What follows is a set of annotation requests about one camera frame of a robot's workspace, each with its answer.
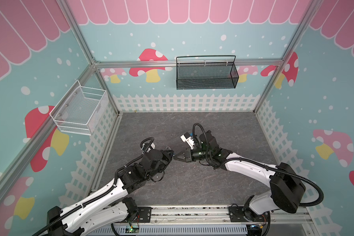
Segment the white fence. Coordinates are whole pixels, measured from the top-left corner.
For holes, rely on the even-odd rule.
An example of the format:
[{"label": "white fence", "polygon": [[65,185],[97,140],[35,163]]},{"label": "white fence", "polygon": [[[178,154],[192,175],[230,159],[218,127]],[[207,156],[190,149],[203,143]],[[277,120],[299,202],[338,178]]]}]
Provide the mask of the white fence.
[{"label": "white fence", "polygon": [[245,94],[237,96],[235,94],[233,97],[227,96],[223,97],[219,95],[215,97],[211,95],[208,97],[204,95],[200,97],[199,95],[193,97],[191,94],[187,97],[181,95],[177,97],[174,95],[170,97],[166,95],[162,97],[161,95],[155,97],[151,95],[147,97],[131,97],[130,95],[124,97],[113,96],[116,106],[120,111],[124,112],[142,112],[142,111],[253,111],[260,95],[253,96],[252,94],[248,97]]},{"label": "white fence", "polygon": [[[293,142],[287,139],[287,133],[283,132],[283,125],[279,125],[279,119],[276,118],[276,113],[272,111],[273,106],[269,106],[269,102],[265,101],[262,104],[258,112],[258,118],[277,162],[289,164],[298,175],[308,178],[309,170],[303,169],[303,160],[296,157],[298,150],[292,149]],[[307,189],[303,196],[303,202],[316,200],[319,195],[317,191],[311,185],[305,184],[305,186]],[[326,233],[328,236],[333,234],[340,236],[339,232],[342,226],[333,223],[331,220],[331,209],[321,203],[308,207],[308,211],[317,230],[321,234]]]},{"label": "white fence", "polygon": [[59,207],[64,208],[82,200],[86,193],[90,191],[88,189],[89,185],[93,181],[94,171],[100,162],[103,147],[109,138],[110,128],[114,120],[115,112],[108,104],[95,131],[89,137],[89,143],[85,143],[86,149],[81,152],[81,160],[76,162],[76,171],[71,172],[71,182],[65,184],[67,191],[64,196],[59,197]]}]

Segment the enclosure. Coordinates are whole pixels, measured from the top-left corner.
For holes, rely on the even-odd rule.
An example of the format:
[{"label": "enclosure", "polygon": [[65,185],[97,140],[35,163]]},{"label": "enclosure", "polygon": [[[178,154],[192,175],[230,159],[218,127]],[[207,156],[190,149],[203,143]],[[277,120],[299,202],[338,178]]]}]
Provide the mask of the enclosure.
[{"label": "enclosure", "polygon": [[[188,148],[194,123],[323,190],[268,235],[354,235],[354,0],[0,0],[0,236],[105,186],[147,137]],[[268,189],[173,160],[128,197],[154,211],[139,235],[239,235],[228,207]]]}]

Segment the white wire basket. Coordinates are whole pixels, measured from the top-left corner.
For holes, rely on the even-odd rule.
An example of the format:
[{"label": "white wire basket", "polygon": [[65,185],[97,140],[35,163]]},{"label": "white wire basket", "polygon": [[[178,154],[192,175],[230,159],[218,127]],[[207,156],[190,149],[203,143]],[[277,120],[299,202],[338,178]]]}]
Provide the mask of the white wire basket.
[{"label": "white wire basket", "polygon": [[92,135],[108,102],[106,90],[83,87],[76,80],[50,116],[61,132]]}]

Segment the black wire basket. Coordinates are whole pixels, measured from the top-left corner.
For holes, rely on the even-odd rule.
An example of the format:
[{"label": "black wire basket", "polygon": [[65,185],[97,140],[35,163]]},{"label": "black wire basket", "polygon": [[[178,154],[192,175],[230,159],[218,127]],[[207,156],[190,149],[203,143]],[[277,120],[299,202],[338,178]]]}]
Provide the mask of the black wire basket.
[{"label": "black wire basket", "polygon": [[236,88],[239,74],[235,59],[232,55],[177,57],[177,89]]}]

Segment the gray floor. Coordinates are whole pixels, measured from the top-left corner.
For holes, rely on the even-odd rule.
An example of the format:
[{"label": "gray floor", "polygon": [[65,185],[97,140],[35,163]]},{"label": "gray floor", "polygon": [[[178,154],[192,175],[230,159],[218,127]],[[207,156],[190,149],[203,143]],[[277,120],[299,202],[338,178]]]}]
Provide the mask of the gray floor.
[{"label": "gray floor", "polygon": [[[100,187],[113,179],[116,169],[141,154],[139,144],[147,137],[155,137],[156,149],[170,146],[178,153],[188,148],[180,136],[191,133],[196,122],[206,131],[212,130],[220,147],[256,161],[276,163],[252,112],[124,113]],[[201,134],[199,127],[196,133]],[[129,197],[138,205],[244,204],[248,196],[267,190],[264,184],[236,172],[173,160],[162,181],[149,181]]]}]

